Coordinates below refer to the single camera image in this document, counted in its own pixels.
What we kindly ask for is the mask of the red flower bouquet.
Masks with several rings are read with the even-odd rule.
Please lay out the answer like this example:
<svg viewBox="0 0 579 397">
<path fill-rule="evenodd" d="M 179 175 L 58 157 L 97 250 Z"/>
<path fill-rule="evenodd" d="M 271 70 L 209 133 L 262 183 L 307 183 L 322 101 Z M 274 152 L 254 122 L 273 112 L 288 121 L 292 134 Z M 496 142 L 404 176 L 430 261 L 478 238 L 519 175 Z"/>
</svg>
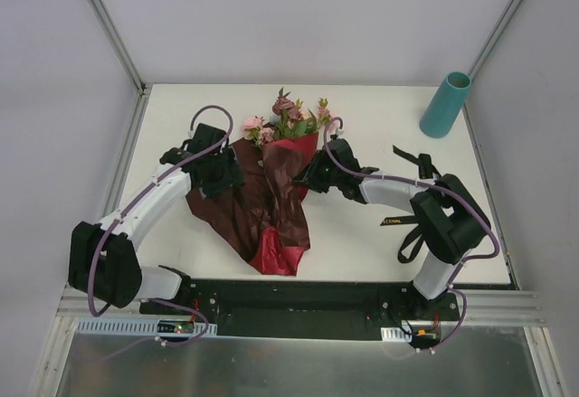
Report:
<svg viewBox="0 0 579 397">
<path fill-rule="evenodd" d="M 272 116 L 247 118 L 233 142 L 245 177 L 242 186 L 204 198 L 186 197 L 192 215 L 207 222 L 262 275 L 294 277 L 310 247 L 302 208 L 308 190 L 294 183 L 318 149 L 318 136 L 334 117 L 325 98 L 316 109 L 280 90 Z"/>
</svg>

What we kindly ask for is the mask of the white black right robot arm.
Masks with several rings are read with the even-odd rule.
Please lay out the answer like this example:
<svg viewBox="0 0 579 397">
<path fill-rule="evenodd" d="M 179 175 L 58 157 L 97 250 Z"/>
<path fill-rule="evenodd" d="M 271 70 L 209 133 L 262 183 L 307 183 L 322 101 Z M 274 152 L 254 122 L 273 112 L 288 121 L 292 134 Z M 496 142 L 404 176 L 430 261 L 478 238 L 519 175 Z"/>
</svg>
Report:
<svg viewBox="0 0 579 397">
<path fill-rule="evenodd" d="M 407 297 L 409 313 L 424 320 L 438 311 L 439 297 L 447 291 L 462 259 L 491 234 L 490 223 L 461 180 L 441 175 L 428 154 L 414 156 L 398 147 L 393 152 L 418 167 L 418 180 L 393 179 L 375 167 L 362 167 L 347 141 L 333 137 L 293 183 L 317 193 L 336 187 L 348 200 L 404 212 L 381 224 L 413 226 L 397 252 L 402 264 L 412 262 L 422 246 L 428 248 L 411 282 L 413 293 Z"/>
</svg>

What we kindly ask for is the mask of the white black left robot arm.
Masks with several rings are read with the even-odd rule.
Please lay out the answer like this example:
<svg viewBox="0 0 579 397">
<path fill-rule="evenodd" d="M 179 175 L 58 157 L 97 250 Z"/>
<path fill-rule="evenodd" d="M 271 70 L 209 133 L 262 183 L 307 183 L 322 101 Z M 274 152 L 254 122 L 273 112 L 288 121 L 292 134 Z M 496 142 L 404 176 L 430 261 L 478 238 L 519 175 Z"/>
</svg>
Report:
<svg viewBox="0 0 579 397">
<path fill-rule="evenodd" d="M 144 267 L 138 247 L 161 217 L 197 191 L 214 198 L 244 184 L 227 131 L 200 124 L 180 147 L 172 147 L 127 203 L 96 223 L 79 222 L 71 233 L 68 283 L 107 306 L 159 298 L 170 314 L 191 304 L 186 274 L 158 265 Z"/>
</svg>

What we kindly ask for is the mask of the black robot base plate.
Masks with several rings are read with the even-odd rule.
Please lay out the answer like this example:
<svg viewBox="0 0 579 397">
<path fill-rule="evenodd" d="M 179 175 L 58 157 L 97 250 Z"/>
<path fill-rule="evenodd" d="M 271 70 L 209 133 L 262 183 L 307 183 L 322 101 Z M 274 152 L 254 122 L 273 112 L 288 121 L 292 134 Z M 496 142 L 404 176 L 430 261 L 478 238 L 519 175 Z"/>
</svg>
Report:
<svg viewBox="0 0 579 397">
<path fill-rule="evenodd" d="M 174 299 L 219 336 L 376 341 L 387 327 L 458 320 L 457 299 L 419 299 L 407 283 L 197 279 Z"/>
</svg>

